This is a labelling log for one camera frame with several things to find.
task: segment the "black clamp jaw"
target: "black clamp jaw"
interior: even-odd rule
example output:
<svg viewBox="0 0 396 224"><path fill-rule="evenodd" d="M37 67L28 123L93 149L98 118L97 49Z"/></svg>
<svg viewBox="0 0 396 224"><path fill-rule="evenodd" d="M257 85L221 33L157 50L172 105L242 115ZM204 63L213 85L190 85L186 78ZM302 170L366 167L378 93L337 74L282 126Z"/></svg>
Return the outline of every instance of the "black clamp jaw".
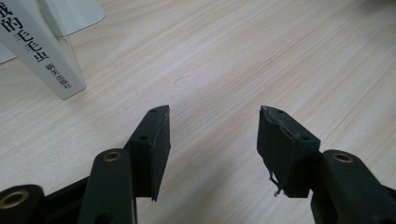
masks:
<svg viewBox="0 0 396 224"><path fill-rule="evenodd" d="M0 193L0 224L132 224L136 197L157 201L170 150L169 106L151 109L124 148L96 156L91 175L44 196L36 185Z"/></svg>
<svg viewBox="0 0 396 224"><path fill-rule="evenodd" d="M313 197L320 224L396 224L396 191L382 186L356 156L319 152L320 140L286 112L262 106L257 149L278 194Z"/></svg>

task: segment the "book spine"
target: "book spine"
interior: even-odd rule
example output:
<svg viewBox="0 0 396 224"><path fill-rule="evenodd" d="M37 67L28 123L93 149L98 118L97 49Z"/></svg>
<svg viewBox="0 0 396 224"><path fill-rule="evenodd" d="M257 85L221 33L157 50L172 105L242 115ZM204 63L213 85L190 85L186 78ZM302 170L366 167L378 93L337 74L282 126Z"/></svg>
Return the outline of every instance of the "book spine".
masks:
<svg viewBox="0 0 396 224"><path fill-rule="evenodd" d="M70 63L75 56L70 54L68 39L53 34L42 15L50 12L42 13L40 5L27 2L0 0L0 42L62 99L83 91L79 67Z"/></svg>

